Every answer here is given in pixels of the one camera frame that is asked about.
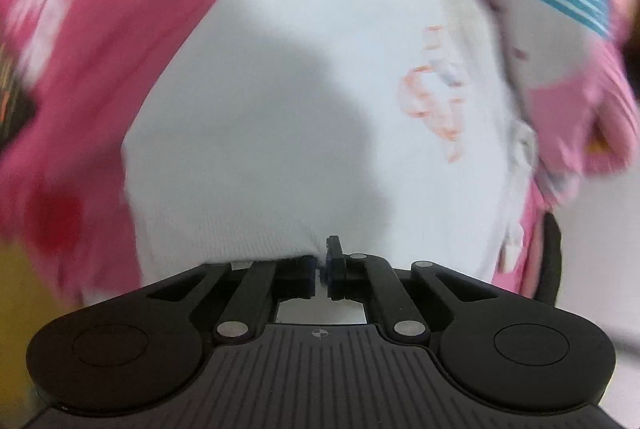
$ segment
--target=clothing pile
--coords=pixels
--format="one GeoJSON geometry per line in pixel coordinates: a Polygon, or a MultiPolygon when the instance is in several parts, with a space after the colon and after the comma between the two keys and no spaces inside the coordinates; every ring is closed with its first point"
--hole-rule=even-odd
{"type": "Polygon", "coordinates": [[[631,1],[0,0],[0,234],[71,301],[332,234],[530,295],[545,209],[635,157],[631,1]]]}

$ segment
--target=red patch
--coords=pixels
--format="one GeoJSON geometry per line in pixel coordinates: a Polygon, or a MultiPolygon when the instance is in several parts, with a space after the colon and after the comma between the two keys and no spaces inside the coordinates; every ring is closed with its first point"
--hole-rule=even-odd
{"type": "Polygon", "coordinates": [[[70,194],[39,191],[27,204],[28,237],[45,254],[72,250],[80,238],[82,205],[70,194]]]}

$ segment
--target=orange embroidery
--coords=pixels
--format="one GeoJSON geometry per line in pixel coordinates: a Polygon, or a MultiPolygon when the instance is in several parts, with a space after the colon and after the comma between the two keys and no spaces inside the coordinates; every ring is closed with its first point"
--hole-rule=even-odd
{"type": "Polygon", "coordinates": [[[399,100],[404,113],[421,119],[427,128],[443,139],[450,164],[462,157],[461,136],[464,129],[465,76],[462,65],[452,61],[443,44],[442,25],[429,26],[424,31],[424,50],[428,63],[415,67],[399,85],[399,100]],[[446,103],[432,90],[434,85],[446,85],[446,103]]]}

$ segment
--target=white fabric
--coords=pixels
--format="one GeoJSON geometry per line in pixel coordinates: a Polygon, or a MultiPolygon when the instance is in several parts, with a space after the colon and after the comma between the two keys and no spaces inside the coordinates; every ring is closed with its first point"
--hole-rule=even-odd
{"type": "Polygon", "coordinates": [[[477,0],[218,0],[125,140],[145,282],[322,258],[331,234],[396,268],[428,259],[490,281],[530,179],[518,125],[477,0]],[[439,26],[444,58],[428,48],[439,26]],[[421,77],[444,109],[463,91],[455,143],[398,95],[412,69],[446,61],[464,88],[421,77]]]}

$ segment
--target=ribbed black plate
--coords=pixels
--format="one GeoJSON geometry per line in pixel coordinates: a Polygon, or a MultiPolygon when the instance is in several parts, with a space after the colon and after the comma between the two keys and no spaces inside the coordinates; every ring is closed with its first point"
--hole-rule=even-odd
{"type": "Polygon", "coordinates": [[[216,349],[186,390],[146,411],[87,418],[46,410],[32,429],[621,429],[599,408],[510,414],[460,393],[416,346],[373,325],[267,325],[216,349]]]}

